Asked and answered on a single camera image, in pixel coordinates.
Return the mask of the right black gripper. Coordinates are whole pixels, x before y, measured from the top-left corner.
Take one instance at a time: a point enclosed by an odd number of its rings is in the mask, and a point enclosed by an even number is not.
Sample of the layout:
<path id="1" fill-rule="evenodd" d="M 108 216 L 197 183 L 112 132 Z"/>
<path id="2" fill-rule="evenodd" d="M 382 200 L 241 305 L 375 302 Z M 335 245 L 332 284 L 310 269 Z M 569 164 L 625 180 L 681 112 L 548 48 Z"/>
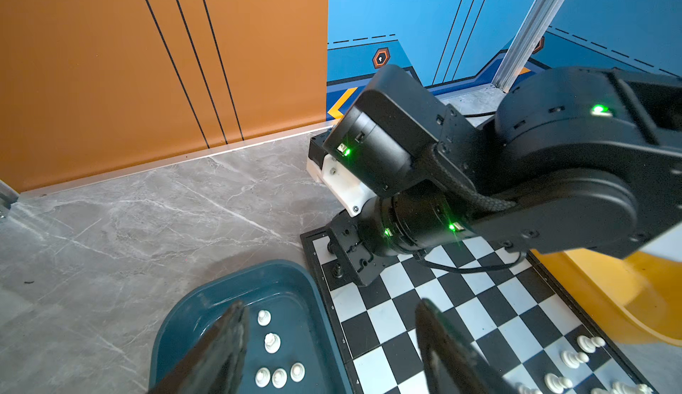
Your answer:
<path id="1" fill-rule="evenodd" d="M 358 287 L 367 287 L 399 259 L 371 253 L 358 229 L 357 219 L 342 210 L 326 226 L 328 250 L 337 257 L 344 277 Z M 430 393 L 515 392 L 428 299 L 417 305 L 416 334 Z"/>

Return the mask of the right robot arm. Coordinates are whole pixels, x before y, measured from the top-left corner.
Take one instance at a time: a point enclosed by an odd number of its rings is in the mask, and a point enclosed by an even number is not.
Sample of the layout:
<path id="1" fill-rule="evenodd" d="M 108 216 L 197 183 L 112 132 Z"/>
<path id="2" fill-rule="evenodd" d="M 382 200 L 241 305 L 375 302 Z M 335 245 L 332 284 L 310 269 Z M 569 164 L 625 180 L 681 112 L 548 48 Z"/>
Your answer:
<path id="1" fill-rule="evenodd" d="M 681 223 L 681 81 L 561 67 L 511 90 L 470 124 L 395 65 L 307 168 L 343 204 L 327 226 L 337 267 L 371 284 L 395 257 L 480 237 L 538 257 L 608 337 L 681 342 L 671 269 L 646 246 Z"/>

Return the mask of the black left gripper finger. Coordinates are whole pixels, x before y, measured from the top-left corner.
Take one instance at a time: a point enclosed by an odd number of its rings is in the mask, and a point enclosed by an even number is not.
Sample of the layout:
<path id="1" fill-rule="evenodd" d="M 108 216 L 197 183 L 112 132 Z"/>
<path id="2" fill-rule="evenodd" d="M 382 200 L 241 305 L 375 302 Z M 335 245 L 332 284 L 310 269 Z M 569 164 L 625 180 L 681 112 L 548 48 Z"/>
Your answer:
<path id="1" fill-rule="evenodd" d="M 234 302 L 151 393 L 236 393 L 243 379 L 249 314 Z"/>

